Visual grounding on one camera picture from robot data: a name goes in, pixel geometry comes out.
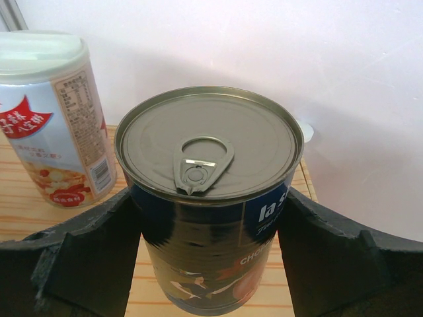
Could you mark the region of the silver round tin can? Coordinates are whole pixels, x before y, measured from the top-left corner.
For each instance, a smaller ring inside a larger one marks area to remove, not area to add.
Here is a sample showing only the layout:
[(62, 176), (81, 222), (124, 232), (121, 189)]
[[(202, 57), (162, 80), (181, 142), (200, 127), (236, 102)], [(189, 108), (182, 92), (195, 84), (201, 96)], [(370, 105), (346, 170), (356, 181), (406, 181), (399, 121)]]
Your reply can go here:
[(173, 304), (219, 316), (253, 296), (303, 146), (285, 108), (238, 88), (168, 91), (123, 117), (116, 158)]

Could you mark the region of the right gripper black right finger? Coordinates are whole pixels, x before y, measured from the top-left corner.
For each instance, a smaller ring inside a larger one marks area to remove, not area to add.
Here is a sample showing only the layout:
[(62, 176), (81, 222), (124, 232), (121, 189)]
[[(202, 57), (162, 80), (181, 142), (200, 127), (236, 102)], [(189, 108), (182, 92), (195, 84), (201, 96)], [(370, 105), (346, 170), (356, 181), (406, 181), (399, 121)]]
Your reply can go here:
[(421, 316), (422, 243), (357, 223), (297, 190), (278, 222), (296, 316)]

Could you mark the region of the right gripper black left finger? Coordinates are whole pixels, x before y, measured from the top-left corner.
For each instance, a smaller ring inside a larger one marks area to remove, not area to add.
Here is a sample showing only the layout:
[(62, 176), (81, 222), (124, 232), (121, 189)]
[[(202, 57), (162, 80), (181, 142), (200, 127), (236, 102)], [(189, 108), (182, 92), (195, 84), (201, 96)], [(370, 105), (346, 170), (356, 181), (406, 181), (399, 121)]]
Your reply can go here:
[(124, 316), (141, 236), (129, 189), (1, 243), (2, 316)]

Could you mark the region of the white red tall can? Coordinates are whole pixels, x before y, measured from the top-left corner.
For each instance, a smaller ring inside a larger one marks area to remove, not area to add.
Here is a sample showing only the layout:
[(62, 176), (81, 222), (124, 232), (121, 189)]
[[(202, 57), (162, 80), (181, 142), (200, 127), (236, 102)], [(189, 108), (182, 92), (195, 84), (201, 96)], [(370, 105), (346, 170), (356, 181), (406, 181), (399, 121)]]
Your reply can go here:
[(1, 33), (1, 129), (52, 205), (90, 205), (115, 185), (89, 48), (79, 36)]

